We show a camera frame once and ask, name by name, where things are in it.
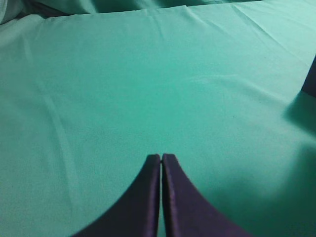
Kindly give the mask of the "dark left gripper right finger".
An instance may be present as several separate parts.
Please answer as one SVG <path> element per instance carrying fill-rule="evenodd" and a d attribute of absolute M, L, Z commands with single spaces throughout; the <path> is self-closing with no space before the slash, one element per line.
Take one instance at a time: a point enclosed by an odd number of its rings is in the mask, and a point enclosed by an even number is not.
<path fill-rule="evenodd" d="M 197 190 L 174 154 L 162 156 L 162 206 L 168 237 L 250 237 Z"/>

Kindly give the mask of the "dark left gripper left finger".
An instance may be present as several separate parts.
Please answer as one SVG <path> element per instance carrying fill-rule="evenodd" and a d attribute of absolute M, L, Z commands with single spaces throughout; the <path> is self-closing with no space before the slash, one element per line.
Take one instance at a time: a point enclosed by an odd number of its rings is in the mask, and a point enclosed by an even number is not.
<path fill-rule="evenodd" d="M 160 205 L 160 157 L 148 155 L 124 194 L 75 237 L 156 237 Z"/>

